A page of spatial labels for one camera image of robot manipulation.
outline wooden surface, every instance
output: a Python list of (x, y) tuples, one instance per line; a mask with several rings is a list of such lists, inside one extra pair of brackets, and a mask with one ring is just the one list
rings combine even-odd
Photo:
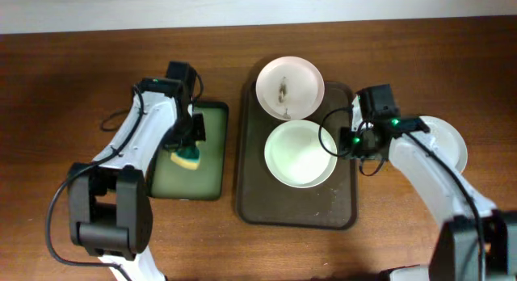
[[(216, 202), (153, 199), (150, 243), (170, 279), (310, 279), (427, 263), (439, 228), (391, 165), (359, 178), (359, 219), (346, 232), (255, 226), (234, 211), (240, 95), (271, 59), (313, 62), (353, 90), (389, 82), (402, 113), (454, 125), (469, 147), (464, 175), (501, 209), (517, 209), (517, 18), (426, 19), (266, 27), (3, 36), (0, 92), (0, 268), (5, 280), (106, 280), (63, 266), (44, 245), (44, 215), (74, 161), (111, 139), (99, 122), (129, 107), (130, 86), (169, 60), (203, 75), (228, 103), (223, 192)], [(66, 199), (53, 240), (67, 258)]]

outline white bowl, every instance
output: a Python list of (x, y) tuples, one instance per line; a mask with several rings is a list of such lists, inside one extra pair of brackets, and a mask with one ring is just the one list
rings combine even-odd
[[(317, 138), (319, 125), (308, 120), (291, 120), (276, 127), (264, 148), (267, 168), (280, 182), (309, 188), (324, 182), (334, 171), (337, 158), (328, 154)], [(336, 153), (332, 136), (322, 129), (325, 147)]]
[(436, 145), (440, 147), (443, 155), (460, 173), (463, 172), (467, 166), (469, 154), (461, 134), (445, 120), (433, 116), (420, 118), (431, 129), (431, 135), (436, 138)]
[(281, 57), (260, 71), (256, 92), (260, 106), (268, 114), (280, 120), (301, 120), (322, 103), (325, 83), (309, 61)]

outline plate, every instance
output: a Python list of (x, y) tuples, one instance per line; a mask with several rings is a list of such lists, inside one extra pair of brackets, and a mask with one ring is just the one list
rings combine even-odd
[(420, 118), (431, 129), (431, 135), (436, 138), (436, 144), (442, 150), (443, 155), (460, 173), (463, 172), (467, 166), (469, 154), (461, 134), (445, 120), (433, 116), (421, 116)]
[[(337, 158), (328, 154), (317, 137), (319, 125), (308, 120), (291, 120), (276, 127), (264, 148), (267, 168), (280, 182), (309, 188), (324, 182), (334, 171)], [(332, 136), (322, 129), (322, 141), (336, 153)]]
[(281, 57), (260, 71), (256, 91), (260, 106), (268, 114), (279, 120), (301, 120), (322, 103), (325, 83), (309, 61)]

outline wood grain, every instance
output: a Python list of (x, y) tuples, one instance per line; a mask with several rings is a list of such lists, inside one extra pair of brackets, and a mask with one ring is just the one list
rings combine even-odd
[[(402, 112), (454, 125), (469, 147), (464, 175), (501, 209), (517, 209), (517, 18), (422, 19), (12, 35), (0, 73), (0, 268), (8, 280), (105, 280), (63, 266), (44, 245), (44, 215), (74, 161), (111, 139), (99, 122), (131, 104), (130, 86), (169, 60), (203, 75), (204, 97), (228, 103), (223, 192), (216, 202), (153, 199), (150, 243), (170, 279), (347, 277), (427, 263), (439, 228), (392, 166), (359, 178), (359, 219), (346, 232), (253, 226), (234, 211), (242, 88), (271, 59), (299, 56), (353, 90), (391, 83)], [(66, 200), (53, 240), (71, 244)]]

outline table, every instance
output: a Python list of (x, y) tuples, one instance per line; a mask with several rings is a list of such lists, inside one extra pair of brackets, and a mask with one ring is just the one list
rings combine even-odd
[[(74, 161), (113, 136), (101, 119), (129, 107), (130, 87), (170, 60), (203, 75), (205, 99), (229, 105), (222, 196), (152, 199), (150, 247), (169, 279), (350, 277), (428, 263), (438, 237), (412, 186), (391, 165), (359, 178), (359, 219), (346, 232), (256, 226), (235, 210), (242, 88), (270, 60), (299, 56), (353, 90), (391, 83), (405, 115), (454, 125), (469, 147), (464, 175), (501, 209), (517, 209), (517, 17), (414, 19), (262, 27), (201, 27), (9, 35), (2, 38), (0, 264), (8, 280), (106, 280), (107, 269), (63, 266), (44, 244), (44, 216)], [(66, 197), (53, 240), (69, 239)]]

